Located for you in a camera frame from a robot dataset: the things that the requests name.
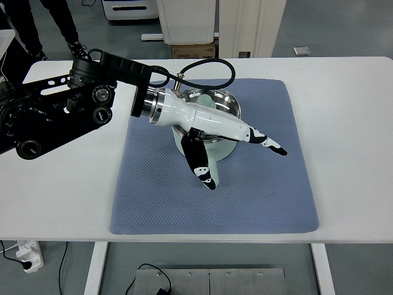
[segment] power strip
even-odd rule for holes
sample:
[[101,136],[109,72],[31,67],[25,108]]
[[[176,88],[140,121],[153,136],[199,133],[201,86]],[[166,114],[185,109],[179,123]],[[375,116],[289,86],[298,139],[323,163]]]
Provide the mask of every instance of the power strip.
[[36,272],[44,265],[41,249],[37,241],[18,241],[18,247],[19,251],[17,251],[17,258],[21,259],[23,262],[30,261],[32,263],[31,267],[25,270],[25,272]]

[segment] robotic hand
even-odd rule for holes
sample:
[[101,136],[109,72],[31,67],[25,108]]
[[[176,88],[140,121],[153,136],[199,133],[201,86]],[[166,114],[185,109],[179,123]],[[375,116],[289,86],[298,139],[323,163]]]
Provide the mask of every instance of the robotic hand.
[[[100,52],[99,61],[93,61],[92,52]],[[0,154],[16,148],[23,159],[35,159],[84,134],[109,123],[111,107],[115,97],[117,81],[137,86],[131,115],[149,116],[157,126],[180,125],[188,132],[182,141],[190,168],[207,167],[207,155],[203,144],[200,158],[192,161],[191,142],[199,141],[200,132],[221,136],[235,141],[259,143],[281,155],[287,152],[275,141],[260,133],[254,127],[225,112],[207,108],[195,103],[186,103],[178,98],[175,90],[161,88],[172,78],[177,82],[199,89],[222,89],[235,79],[233,66],[220,59],[201,60],[184,68],[186,70],[208,62],[227,65],[232,77],[227,83],[216,86],[198,85],[171,75],[159,66],[147,66],[133,60],[116,57],[107,52],[93,49],[88,59],[76,58],[69,75],[22,85],[9,82],[0,84]],[[160,85],[151,84],[152,73],[167,77]],[[60,85],[69,89],[42,95],[41,91]]]

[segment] metal plate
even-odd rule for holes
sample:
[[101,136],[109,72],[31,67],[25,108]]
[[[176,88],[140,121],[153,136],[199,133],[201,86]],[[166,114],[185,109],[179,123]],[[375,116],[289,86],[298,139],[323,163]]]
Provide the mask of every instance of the metal plate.
[[211,295],[285,295],[283,269],[211,269]]
[[[163,269],[172,283],[172,295],[286,295],[283,269]],[[156,295],[169,290],[158,270],[136,271],[134,295]]]
[[311,52],[308,50],[308,47],[294,47],[294,52],[297,57],[308,57],[311,55]]
[[[172,283],[171,295],[210,295],[208,269],[163,269]],[[158,270],[139,269],[133,295],[156,295],[162,288],[169,290],[168,279]]]

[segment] black pants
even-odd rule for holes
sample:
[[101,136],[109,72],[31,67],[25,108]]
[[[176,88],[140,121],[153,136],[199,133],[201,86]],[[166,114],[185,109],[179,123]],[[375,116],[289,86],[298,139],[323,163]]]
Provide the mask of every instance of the black pants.
[[[4,12],[0,9],[0,30],[11,29]],[[28,55],[15,38],[8,46],[7,53],[0,60],[1,74],[13,84],[22,83],[34,58]]]
[[[40,1],[49,10],[66,42],[77,42],[79,40],[78,33],[66,0]],[[31,13],[29,0],[0,0],[0,2],[4,4],[4,8],[26,50],[32,55],[39,53],[42,50],[42,44]]]

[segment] black fingertip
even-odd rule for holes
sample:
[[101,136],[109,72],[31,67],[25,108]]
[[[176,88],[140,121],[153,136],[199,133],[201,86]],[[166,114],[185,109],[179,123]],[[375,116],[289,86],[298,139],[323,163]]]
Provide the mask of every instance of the black fingertip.
[[212,191],[216,189],[216,184],[214,183],[214,180],[212,179],[210,183],[203,183],[205,186],[210,188]]
[[256,137],[254,135],[254,131],[252,128],[250,128],[250,138],[249,138],[249,143],[263,143],[265,140],[267,140],[268,137],[265,136],[261,136],[261,137]]
[[288,152],[285,149],[281,148],[281,147],[278,148],[278,147],[274,147],[274,146],[269,146],[269,148],[273,152],[276,152],[277,154],[280,154],[280,155],[287,155],[288,154]]

